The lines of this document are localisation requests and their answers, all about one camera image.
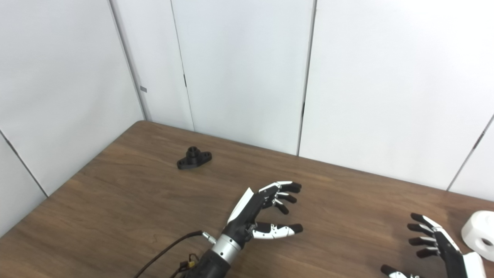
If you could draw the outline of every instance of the cable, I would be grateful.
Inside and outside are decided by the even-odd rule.
[[[171,276],[170,278],[175,278],[175,276],[177,276],[177,274],[179,274],[180,272],[182,272],[180,269],[177,269]]]
[[[170,244],[167,248],[165,248],[158,255],[156,255],[153,259],[151,259],[151,261],[149,261],[149,263],[147,263],[143,268],[141,268],[141,270],[139,270],[139,272],[137,272],[137,274],[134,276],[134,278],[138,278],[152,263],[154,263],[157,259],[159,259],[161,256],[163,256],[163,254],[168,252],[168,250],[170,250],[172,247],[177,245],[182,240],[189,238],[189,237],[202,235],[202,234],[203,234],[203,231],[195,231],[195,232],[190,232],[190,233],[184,235],[183,237],[177,239],[174,243]]]

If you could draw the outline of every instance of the wood grain tabletop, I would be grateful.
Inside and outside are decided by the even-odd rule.
[[[212,161],[178,170],[190,146]],[[464,253],[462,225],[494,203],[151,122],[138,122],[0,238],[0,277],[131,278],[182,235],[219,236],[244,191],[275,182],[303,185],[290,213],[258,220],[301,223],[304,232],[252,240],[230,278],[385,278],[386,263],[427,278],[445,278],[439,257],[419,259],[408,239],[410,212],[441,224]],[[210,248],[188,239],[142,277],[168,278],[189,253]],[[494,263],[484,260],[487,277]]]

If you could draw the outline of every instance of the white wall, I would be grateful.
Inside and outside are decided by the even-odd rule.
[[[143,118],[107,1],[3,1],[0,127],[51,194]]]
[[[0,236],[45,200],[45,196],[0,136]]]
[[[494,111],[493,5],[318,1],[300,155],[446,189]]]
[[[450,191],[494,201],[494,126],[486,130]]]
[[[195,131],[296,154],[313,2],[172,3]]]
[[[111,0],[148,120],[193,130],[170,0]]]

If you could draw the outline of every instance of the white spool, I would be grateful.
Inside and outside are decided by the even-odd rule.
[[[494,212],[481,210],[470,217],[461,229],[466,245],[494,262]]]

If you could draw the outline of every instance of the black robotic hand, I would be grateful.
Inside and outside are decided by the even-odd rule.
[[[412,213],[411,217],[413,220],[420,222],[420,224],[408,224],[408,229],[414,232],[422,232],[426,235],[409,239],[409,243],[413,246],[427,246],[417,251],[419,258],[440,256],[445,262],[448,278],[486,277],[482,258],[479,254],[471,252],[463,255],[441,225],[417,213]],[[390,278],[419,278],[417,275],[400,272],[388,265],[383,265],[381,271]]]
[[[233,209],[221,236],[218,240],[210,240],[214,246],[206,251],[186,277],[223,278],[245,243],[252,238],[274,239],[302,232],[301,224],[275,225],[255,221],[261,209],[272,206],[288,214],[287,207],[280,200],[296,203],[297,199],[288,192],[299,193],[301,188],[302,185],[294,182],[275,182],[257,193],[248,188]]]

